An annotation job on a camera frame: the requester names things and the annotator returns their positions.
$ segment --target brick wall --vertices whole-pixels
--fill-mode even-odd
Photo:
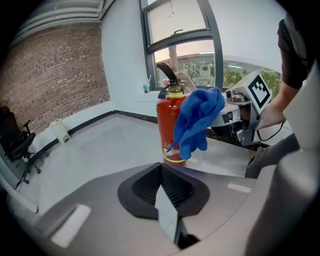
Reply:
[[[42,30],[7,55],[0,68],[0,104],[21,127],[39,133],[65,118],[109,100],[99,24]]]

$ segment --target glass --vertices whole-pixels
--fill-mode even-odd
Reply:
[[[259,71],[264,81],[266,82],[266,85],[269,87],[270,90],[272,90],[272,97],[274,98],[279,93],[280,85],[282,83],[281,73],[268,68],[264,68],[262,66],[257,66],[239,61],[232,61],[227,56],[223,59],[224,88],[231,88],[246,75],[254,71]]]
[[[170,51],[176,52],[176,56],[170,54]],[[178,77],[183,77],[194,86],[215,86],[215,52],[212,40],[186,42],[156,51],[154,60],[155,63],[166,62]],[[156,87],[164,87],[166,79],[166,75],[156,67]]]
[[[151,44],[181,32],[205,29],[197,0],[173,0],[148,13]]]
[[[147,0],[146,1],[146,4],[147,5],[151,5],[152,3],[156,2],[157,0]]]

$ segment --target black chair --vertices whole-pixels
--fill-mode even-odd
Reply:
[[[20,180],[20,182],[24,181],[26,184],[29,184],[26,176],[31,172],[32,165],[35,167],[37,174],[41,173],[41,170],[31,159],[31,155],[34,153],[29,152],[29,147],[36,137],[34,132],[30,132],[29,123],[30,120],[23,125],[24,130],[20,130],[15,114],[10,112],[7,106],[0,107],[0,144],[3,147],[5,156],[10,159],[10,161],[20,160],[21,162],[22,158],[28,159],[27,169],[23,172]]]

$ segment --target fire extinguisher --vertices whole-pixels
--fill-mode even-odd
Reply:
[[[161,152],[163,161],[166,164],[184,166],[186,160],[179,156],[179,145],[175,145],[169,152],[167,150],[174,143],[174,128],[176,119],[180,112],[180,106],[185,100],[183,87],[179,84],[177,75],[165,62],[159,62],[156,66],[169,78],[169,85],[164,87],[158,98],[161,99],[156,104],[156,114],[161,139]]]

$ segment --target cable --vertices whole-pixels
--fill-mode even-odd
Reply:
[[[280,129],[279,129],[274,135],[272,135],[271,137],[269,137],[269,138],[267,138],[267,139],[262,139],[261,136],[260,136],[260,132],[257,130],[256,133],[258,134],[259,140],[262,141],[262,142],[266,142],[266,141],[270,140],[271,138],[273,138],[278,132],[280,132],[280,130],[281,130],[282,126],[284,126],[284,123],[285,123],[285,122],[286,122],[286,121],[284,121],[284,122],[281,124]]]

